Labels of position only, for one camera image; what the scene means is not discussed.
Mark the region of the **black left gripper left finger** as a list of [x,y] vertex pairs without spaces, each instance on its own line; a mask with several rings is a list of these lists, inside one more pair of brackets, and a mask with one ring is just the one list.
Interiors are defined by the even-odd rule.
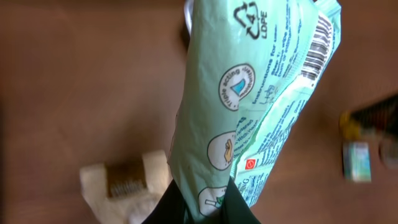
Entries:
[[186,203],[172,180],[155,209],[142,224],[185,224],[185,212]]

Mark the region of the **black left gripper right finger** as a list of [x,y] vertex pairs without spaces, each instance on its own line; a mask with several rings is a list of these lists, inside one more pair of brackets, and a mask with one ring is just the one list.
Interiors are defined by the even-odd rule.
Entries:
[[260,224],[230,177],[220,212],[221,224]]

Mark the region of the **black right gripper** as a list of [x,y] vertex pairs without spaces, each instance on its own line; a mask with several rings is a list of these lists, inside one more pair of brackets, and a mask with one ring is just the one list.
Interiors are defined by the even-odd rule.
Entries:
[[352,112],[350,120],[363,131],[397,137],[397,94]]

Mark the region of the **brown snack packet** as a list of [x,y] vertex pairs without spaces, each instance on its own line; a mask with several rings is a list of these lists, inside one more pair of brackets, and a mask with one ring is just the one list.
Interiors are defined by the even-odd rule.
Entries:
[[129,161],[80,169],[82,196],[101,224],[142,223],[165,193],[171,175],[163,150]]

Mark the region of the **small Kleenex tissue pack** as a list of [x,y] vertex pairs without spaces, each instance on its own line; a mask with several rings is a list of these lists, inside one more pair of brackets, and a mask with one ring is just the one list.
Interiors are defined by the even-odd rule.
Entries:
[[343,143],[343,172],[352,182],[371,182],[369,145],[366,142]]

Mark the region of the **teal tissue pack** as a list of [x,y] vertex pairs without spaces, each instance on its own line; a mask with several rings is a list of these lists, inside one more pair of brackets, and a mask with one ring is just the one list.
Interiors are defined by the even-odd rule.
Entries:
[[336,0],[187,2],[190,42],[169,166],[190,219],[253,206],[341,40]]

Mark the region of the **green lid jar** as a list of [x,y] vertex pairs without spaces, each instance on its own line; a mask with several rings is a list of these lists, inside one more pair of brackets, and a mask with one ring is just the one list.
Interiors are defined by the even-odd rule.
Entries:
[[389,168],[397,170],[397,140],[384,139],[379,145],[380,158],[383,164]]

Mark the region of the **clear bottle with silver cap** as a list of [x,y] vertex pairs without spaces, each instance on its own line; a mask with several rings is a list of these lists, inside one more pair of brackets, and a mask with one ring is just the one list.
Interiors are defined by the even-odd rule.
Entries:
[[366,129],[355,121],[350,112],[344,112],[339,118],[339,130],[343,139],[357,141],[369,139],[374,136],[373,129]]

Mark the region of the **white barcode scanner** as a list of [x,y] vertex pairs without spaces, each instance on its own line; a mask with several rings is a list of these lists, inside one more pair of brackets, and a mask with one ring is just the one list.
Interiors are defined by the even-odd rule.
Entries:
[[194,0],[185,0],[183,6],[184,25],[181,28],[180,36],[185,49],[188,49],[190,36],[192,31],[192,16],[193,16]]

